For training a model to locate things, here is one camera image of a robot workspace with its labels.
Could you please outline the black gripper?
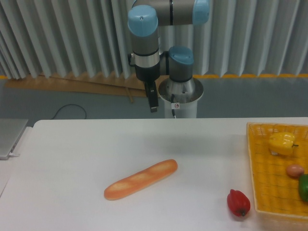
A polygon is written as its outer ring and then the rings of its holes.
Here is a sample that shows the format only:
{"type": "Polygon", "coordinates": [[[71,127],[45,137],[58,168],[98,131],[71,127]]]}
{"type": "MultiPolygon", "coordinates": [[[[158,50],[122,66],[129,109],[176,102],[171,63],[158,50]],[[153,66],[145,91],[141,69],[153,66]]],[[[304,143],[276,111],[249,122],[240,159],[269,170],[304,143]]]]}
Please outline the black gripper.
{"type": "Polygon", "coordinates": [[[147,83],[147,97],[151,113],[157,112],[158,95],[155,81],[160,77],[160,65],[140,67],[135,65],[137,79],[147,83]]]}

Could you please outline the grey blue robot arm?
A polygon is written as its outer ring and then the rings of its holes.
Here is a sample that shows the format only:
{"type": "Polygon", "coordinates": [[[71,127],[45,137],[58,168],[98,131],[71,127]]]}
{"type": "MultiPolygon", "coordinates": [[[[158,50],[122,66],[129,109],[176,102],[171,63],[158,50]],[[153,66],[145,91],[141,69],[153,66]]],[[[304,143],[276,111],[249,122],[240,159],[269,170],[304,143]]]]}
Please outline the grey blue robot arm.
{"type": "Polygon", "coordinates": [[[207,0],[136,0],[128,12],[132,53],[128,63],[144,83],[151,112],[162,99],[168,118],[195,118],[204,88],[193,78],[190,48],[160,47],[159,27],[201,25],[209,19],[207,0]]]}

